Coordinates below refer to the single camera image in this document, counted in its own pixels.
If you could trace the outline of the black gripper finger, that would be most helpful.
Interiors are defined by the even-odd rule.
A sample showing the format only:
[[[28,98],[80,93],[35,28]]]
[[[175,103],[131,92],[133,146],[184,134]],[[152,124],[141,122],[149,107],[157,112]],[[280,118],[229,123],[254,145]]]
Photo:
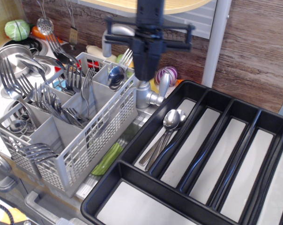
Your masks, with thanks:
[[[134,44],[132,46],[133,50],[133,61],[134,61],[134,69],[135,76],[140,81],[148,81],[147,77],[147,66],[145,65],[146,61],[146,52],[143,44]]]
[[[164,45],[149,45],[146,48],[146,81],[151,80],[158,67],[161,54],[165,52]]]

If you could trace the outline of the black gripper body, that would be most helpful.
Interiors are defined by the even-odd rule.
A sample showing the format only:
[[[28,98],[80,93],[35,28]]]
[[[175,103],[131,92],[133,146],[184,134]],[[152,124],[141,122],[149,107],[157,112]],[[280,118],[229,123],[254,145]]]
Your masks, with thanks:
[[[155,25],[153,22],[150,24],[138,24],[136,18],[119,18],[107,17],[107,34],[105,34],[105,42],[116,45],[127,45],[131,50],[141,50],[142,46],[149,47],[149,44],[154,44],[158,47],[158,53],[165,51],[185,51],[188,52],[192,47],[192,32],[195,27],[192,24],[180,24],[163,19],[161,25]],[[136,29],[133,35],[117,34],[112,31],[114,25],[132,25]],[[185,30],[186,36],[184,41],[177,41],[171,39],[164,39],[164,30]]]

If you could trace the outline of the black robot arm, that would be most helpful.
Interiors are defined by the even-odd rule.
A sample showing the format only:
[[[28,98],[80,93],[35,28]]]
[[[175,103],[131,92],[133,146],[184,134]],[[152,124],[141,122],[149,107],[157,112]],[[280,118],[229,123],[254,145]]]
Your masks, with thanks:
[[[135,76],[140,81],[149,81],[155,76],[160,56],[166,51],[188,52],[192,47],[191,24],[180,24],[164,19],[163,0],[137,1],[135,18],[106,19],[106,43],[127,45],[133,51]],[[116,34],[112,31],[112,24],[120,23],[136,27],[133,36]],[[164,39],[164,29],[186,30],[185,41]]]

